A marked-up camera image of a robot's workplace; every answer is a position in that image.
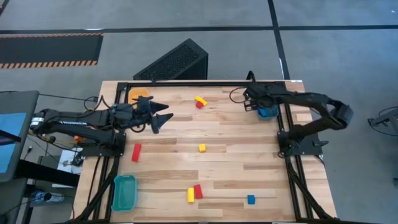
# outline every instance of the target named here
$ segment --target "gray floor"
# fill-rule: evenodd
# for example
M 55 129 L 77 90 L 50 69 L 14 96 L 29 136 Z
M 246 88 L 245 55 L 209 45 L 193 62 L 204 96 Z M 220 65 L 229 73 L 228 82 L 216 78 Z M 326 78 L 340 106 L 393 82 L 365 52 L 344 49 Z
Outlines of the gray floor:
M 281 26 L 398 24 L 395 0 L 274 2 Z M 269 26 L 267 1 L 10 0 L 0 16 L 0 30 L 215 25 Z M 366 119 L 398 103 L 398 30 L 283 31 L 281 35 L 291 79 L 303 80 L 307 90 L 326 93 L 355 111 L 348 129 L 320 134 L 330 141 L 324 147 L 325 163 L 338 216 L 396 223 L 398 189 L 392 178 L 398 177 L 398 140 L 374 132 Z M 248 70 L 258 79 L 282 78 L 272 31 L 115 33 L 105 34 L 97 66 L 0 70 L 0 91 L 95 96 L 103 80 L 130 80 L 186 38 L 209 52 L 209 79 L 242 79 Z M 83 109 L 79 101 L 40 97 L 37 110 L 49 107 Z M 50 153 L 60 151 L 50 148 Z M 43 154 L 35 147 L 28 160 L 36 161 Z M 31 223 L 62 222 L 69 215 L 68 204 L 36 208 Z

